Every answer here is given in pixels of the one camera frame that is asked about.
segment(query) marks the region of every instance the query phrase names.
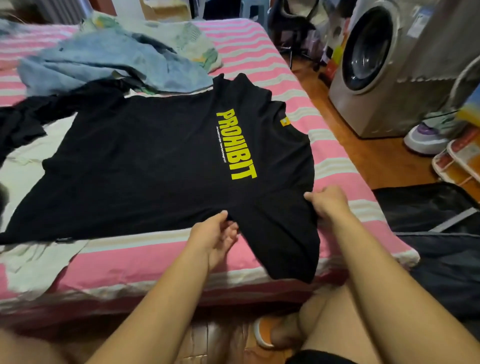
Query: orange slipper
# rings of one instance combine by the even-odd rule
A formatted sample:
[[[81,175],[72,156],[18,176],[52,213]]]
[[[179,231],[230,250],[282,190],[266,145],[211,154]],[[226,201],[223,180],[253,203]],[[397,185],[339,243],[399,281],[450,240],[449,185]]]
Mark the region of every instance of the orange slipper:
[[[253,323],[253,333],[255,334],[255,339],[260,347],[264,349],[275,348],[270,339],[270,331],[281,321],[281,317],[274,316],[263,316],[255,320]]]

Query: forearm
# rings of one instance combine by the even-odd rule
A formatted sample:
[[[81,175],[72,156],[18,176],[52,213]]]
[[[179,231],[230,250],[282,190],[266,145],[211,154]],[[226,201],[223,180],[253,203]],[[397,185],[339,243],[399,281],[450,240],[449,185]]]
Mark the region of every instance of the forearm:
[[[208,256],[187,246],[88,364],[169,364],[208,275]]]
[[[387,362],[480,363],[475,338],[353,214],[333,216],[332,222],[360,310]]]

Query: black t-shirt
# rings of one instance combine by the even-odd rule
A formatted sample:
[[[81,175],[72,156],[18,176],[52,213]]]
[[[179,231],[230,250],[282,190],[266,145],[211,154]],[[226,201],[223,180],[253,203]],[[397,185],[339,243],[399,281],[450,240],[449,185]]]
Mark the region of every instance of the black t-shirt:
[[[79,105],[2,240],[184,229],[226,209],[272,278],[310,282],[319,256],[316,215],[303,199],[312,150],[271,96],[239,74],[196,95],[105,92],[96,107]]]

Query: pink striped bedsheet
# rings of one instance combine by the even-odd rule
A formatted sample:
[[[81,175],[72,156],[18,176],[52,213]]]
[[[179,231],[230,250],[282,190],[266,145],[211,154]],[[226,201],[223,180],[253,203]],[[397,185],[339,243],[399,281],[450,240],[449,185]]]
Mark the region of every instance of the pink striped bedsheet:
[[[222,57],[223,67],[213,75],[224,73],[232,79],[245,73],[255,85],[271,90],[274,100],[286,102],[289,119],[311,140],[314,190],[333,183],[341,185],[352,210],[388,251],[403,265],[416,264],[417,252],[390,231],[372,191],[263,28],[247,19],[197,24]],[[25,94],[16,70],[5,68],[76,30],[75,26],[32,26],[29,34],[0,39],[0,105],[18,102]],[[188,235],[187,229],[91,240],[50,290],[33,302],[20,300],[18,294],[8,290],[5,269],[0,266],[0,321],[32,327],[85,315],[129,311],[182,251]],[[229,252],[227,263],[208,280],[201,304],[300,302],[325,282],[341,282],[346,274],[338,246],[327,232],[319,231],[319,235],[320,260],[311,285],[271,280],[240,238]]]

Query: washing machine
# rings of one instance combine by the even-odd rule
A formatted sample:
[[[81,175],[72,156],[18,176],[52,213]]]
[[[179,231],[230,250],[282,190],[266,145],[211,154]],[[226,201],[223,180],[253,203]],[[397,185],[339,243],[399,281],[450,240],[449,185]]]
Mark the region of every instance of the washing machine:
[[[461,2],[462,9],[453,4]],[[458,37],[478,34],[478,12],[474,15],[477,24],[468,30],[461,28],[472,6],[478,3],[358,0],[342,61],[329,91],[333,105],[358,136],[403,136],[422,115],[441,107],[462,67],[479,54],[480,42],[472,41],[478,36],[469,39],[471,46],[463,45],[467,52],[473,47],[472,55],[463,51],[465,59],[460,59],[456,69],[450,69],[446,76],[441,75],[443,65],[438,55],[452,53],[448,47],[455,47]],[[447,27],[453,18],[457,24]],[[444,28],[454,32],[457,39]]]

